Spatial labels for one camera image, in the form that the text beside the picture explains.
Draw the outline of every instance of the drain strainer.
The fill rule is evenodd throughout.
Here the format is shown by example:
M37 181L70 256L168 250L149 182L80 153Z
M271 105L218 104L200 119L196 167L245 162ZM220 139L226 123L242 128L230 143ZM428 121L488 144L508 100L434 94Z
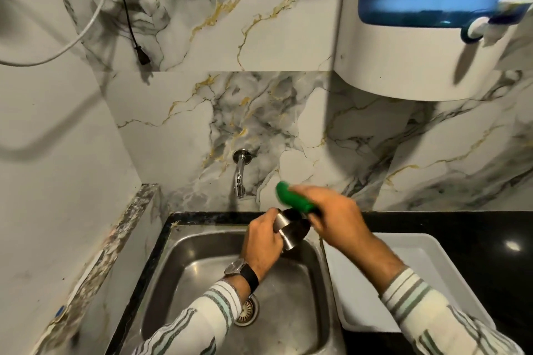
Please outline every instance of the drain strainer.
M252 324L259 313L259 302L254 295L250 296L243 305L243 311L235 320L235 325L239 327L246 327Z

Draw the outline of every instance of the sink basin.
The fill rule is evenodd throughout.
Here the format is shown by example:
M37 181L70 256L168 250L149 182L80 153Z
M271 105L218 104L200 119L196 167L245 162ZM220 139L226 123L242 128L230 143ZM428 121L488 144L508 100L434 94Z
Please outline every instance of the sink basin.
M131 354L220 279L245 232L245 226L175 227L121 353ZM325 256L314 237L283 253L253 295L255 318L232 326L217 355L345 353Z

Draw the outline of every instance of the stainless steel cup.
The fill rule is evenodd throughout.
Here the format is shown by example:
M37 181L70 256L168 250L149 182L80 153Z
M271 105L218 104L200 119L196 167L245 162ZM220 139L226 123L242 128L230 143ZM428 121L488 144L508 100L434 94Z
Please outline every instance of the stainless steel cup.
M296 247L307 236L309 229L309 220L296 209L286 209L278 213L274 221L274 232L279 232L285 251Z

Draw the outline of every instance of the shirt sleeve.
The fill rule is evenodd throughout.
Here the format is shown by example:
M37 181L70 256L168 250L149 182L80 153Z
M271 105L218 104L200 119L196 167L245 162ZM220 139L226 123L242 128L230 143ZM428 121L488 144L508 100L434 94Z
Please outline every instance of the shirt sleeve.
M139 345L133 355L213 355L241 310L235 288L218 281L171 324Z
M511 339L451 306L410 268L393 279L381 300L418 353L523 354Z

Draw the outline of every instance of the granite countertop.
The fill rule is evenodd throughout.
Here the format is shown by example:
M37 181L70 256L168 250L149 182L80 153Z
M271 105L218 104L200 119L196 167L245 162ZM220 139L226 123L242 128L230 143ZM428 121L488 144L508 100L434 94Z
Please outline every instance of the granite countertop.
M156 243L129 308L124 313L107 354L116 353L127 334L136 305L142 299L150 272L165 245L170 225L247 224L258 213L177 213L171 215ZM525 353L533 353L533 212L367 212L374 232L427 233L443 246L502 333ZM347 353L361 345L377 353L413 355L400 333L343 331Z

